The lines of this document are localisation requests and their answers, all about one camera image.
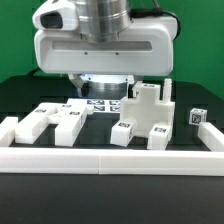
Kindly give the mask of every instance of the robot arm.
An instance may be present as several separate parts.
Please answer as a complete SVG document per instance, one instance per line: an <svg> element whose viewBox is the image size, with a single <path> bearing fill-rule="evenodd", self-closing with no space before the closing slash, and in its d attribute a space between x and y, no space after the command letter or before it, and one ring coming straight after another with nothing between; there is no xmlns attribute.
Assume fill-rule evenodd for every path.
<svg viewBox="0 0 224 224"><path fill-rule="evenodd" d="M172 17L130 19L129 0L48 0L33 16L46 73L166 76L173 69Z"/></svg>

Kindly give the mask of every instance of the white rectangular block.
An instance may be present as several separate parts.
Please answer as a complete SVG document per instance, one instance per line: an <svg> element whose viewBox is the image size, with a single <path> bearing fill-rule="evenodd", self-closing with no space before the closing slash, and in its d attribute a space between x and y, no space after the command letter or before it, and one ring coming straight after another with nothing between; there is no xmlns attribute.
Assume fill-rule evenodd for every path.
<svg viewBox="0 0 224 224"><path fill-rule="evenodd" d="M224 151L224 135L211 123L201 122L199 124L198 137L211 151Z"/></svg>
<svg viewBox="0 0 224 224"><path fill-rule="evenodd" d="M6 117L0 125L0 147L8 147L15 138L18 117Z"/></svg>
<svg viewBox="0 0 224 224"><path fill-rule="evenodd" d="M135 132L135 121L118 121L111 130L110 143L126 147Z"/></svg>
<svg viewBox="0 0 224 224"><path fill-rule="evenodd" d="M147 149L165 150L168 144L169 131L170 126L155 124L149 133Z"/></svg>
<svg viewBox="0 0 224 224"><path fill-rule="evenodd" d="M72 107L55 129L55 145L71 147L87 117L87 106Z"/></svg>
<svg viewBox="0 0 224 224"><path fill-rule="evenodd" d="M56 104L42 103L15 129L16 143L33 144L48 126L48 116L56 113Z"/></svg>

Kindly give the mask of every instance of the white plastic block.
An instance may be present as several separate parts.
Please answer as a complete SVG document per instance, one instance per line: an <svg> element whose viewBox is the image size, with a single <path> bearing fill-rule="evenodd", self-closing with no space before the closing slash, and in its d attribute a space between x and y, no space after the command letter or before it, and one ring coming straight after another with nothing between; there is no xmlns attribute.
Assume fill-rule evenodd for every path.
<svg viewBox="0 0 224 224"><path fill-rule="evenodd" d="M155 124L149 133L147 149L165 150L168 144L170 126Z"/></svg>
<svg viewBox="0 0 224 224"><path fill-rule="evenodd" d="M98 174L99 150L0 148L0 172Z"/></svg>
<svg viewBox="0 0 224 224"><path fill-rule="evenodd" d="M8 147L15 138L18 117L6 117L0 125L0 147Z"/></svg>
<svg viewBox="0 0 224 224"><path fill-rule="evenodd" d="M108 150L100 154L100 175L224 175L223 152Z"/></svg>
<svg viewBox="0 0 224 224"><path fill-rule="evenodd" d="M124 97L121 99L120 122L134 120L135 129L133 135L148 138L155 124L160 124L167 129L166 133L150 134L148 148L164 150L167 142L172 137L173 117L175 102L171 100L172 80L165 79L163 99L160 100L160 85L137 82L133 87L134 98ZM121 128L112 129L111 143L127 146L128 131L121 132Z"/></svg>
<svg viewBox="0 0 224 224"><path fill-rule="evenodd" d="M198 137L214 152L224 151L224 135L209 122L199 124Z"/></svg>
<svg viewBox="0 0 224 224"><path fill-rule="evenodd" d="M55 145L73 146L87 117L87 106L74 106L55 129Z"/></svg>
<svg viewBox="0 0 224 224"><path fill-rule="evenodd" d="M48 116L56 113L56 104L42 103L15 129L16 143L33 144L48 126Z"/></svg>
<svg viewBox="0 0 224 224"><path fill-rule="evenodd" d="M189 124L199 125L200 122L206 122L207 110L193 108L190 111Z"/></svg>
<svg viewBox="0 0 224 224"><path fill-rule="evenodd" d="M135 133L134 120L129 121L120 120L112 128L110 143L126 147L134 137L134 133Z"/></svg>

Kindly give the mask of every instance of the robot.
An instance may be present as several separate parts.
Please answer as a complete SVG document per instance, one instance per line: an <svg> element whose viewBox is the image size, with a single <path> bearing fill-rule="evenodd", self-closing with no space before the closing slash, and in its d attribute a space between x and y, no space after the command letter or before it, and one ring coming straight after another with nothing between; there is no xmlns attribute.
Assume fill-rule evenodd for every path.
<svg viewBox="0 0 224 224"><path fill-rule="evenodd" d="M47 0L33 15L33 24L38 29L34 43L39 67L46 73L68 74L80 97L86 82L80 74L127 81L111 144L127 146L138 136L148 138L148 149L165 150L175 108L170 101L172 81L165 79L160 100L160 85L135 79L167 76L172 71L173 40L180 32L174 14L159 7L133 10L130 0ZM72 146L92 113L93 107L83 100L70 100L67 105L44 103L17 126L16 141L32 144L48 123L57 123L55 144ZM37 119L29 122L33 120L29 116L38 117L39 123Z"/></svg>

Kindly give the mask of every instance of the white foam block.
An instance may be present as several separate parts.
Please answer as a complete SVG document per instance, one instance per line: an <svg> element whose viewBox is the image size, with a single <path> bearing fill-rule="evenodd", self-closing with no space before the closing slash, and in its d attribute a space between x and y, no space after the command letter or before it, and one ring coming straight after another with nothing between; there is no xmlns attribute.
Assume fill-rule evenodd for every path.
<svg viewBox="0 0 224 224"><path fill-rule="evenodd" d="M48 116L56 113L56 104L42 103L15 129L16 143L33 144L48 126Z"/></svg>
<svg viewBox="0 0 224 224"><path fill-rule="evenodd" d="M126 147L132 140L135 132L135 121L119 121L111 131L110 143Z"/></svg>
<svg viewBox="0 0 224 224"><path fill-rule="evenodd" d="M55 129L55 145L73 146L87 117L87 106L72 107Z"/></svg>
<svg viewBox="0 0 224 224"><path fill-rule="evenodd" d="M149 133L147 149L165 150L169 141L169 130L170 126L155 124Z"/></svg>
<svg viewBox="0 0 224 224"><path fill-rule="evenodd" d="M201 122L199 124L198 137L211 151L224 151L224 135L211 123Z"/></svg>
<svg viewBox="0 0 224 224"><path fill-rule="evenodd" d="M98 174L95 150L0 148L0 172Z"/></svg>
<svg viewBox="0 0 224 224"><path fill-rule="evenodd" d="M0 147L8 147L15 138L18 117L6 117L0 125Z"/></svg>
<svg viewBox="0 0 224 224"><path fill-rule="evenodd" d="M224 175L222 152L100 150L99 174Z"/></svg>

